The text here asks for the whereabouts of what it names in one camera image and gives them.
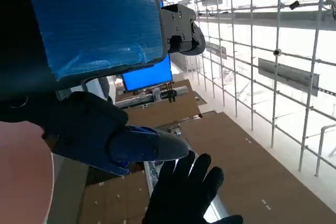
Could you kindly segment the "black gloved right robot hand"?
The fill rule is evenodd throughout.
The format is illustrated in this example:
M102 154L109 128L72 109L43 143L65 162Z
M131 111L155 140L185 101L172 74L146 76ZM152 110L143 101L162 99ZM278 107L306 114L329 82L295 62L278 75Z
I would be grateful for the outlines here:
M208 170L211 156L193 151L161 167L142 223L208 223L204 215L224 182L221 168Z

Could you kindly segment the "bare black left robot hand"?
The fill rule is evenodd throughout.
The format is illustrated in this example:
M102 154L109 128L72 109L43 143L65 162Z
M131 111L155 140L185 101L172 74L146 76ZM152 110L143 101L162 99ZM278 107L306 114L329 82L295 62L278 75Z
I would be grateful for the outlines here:
M128 114L90 92L57 91L148 68L167 54L199 55L195 12L160 0L1 0L1 121L43 129L50 150L125 175L127 162L174 161L179 138L130 126Z

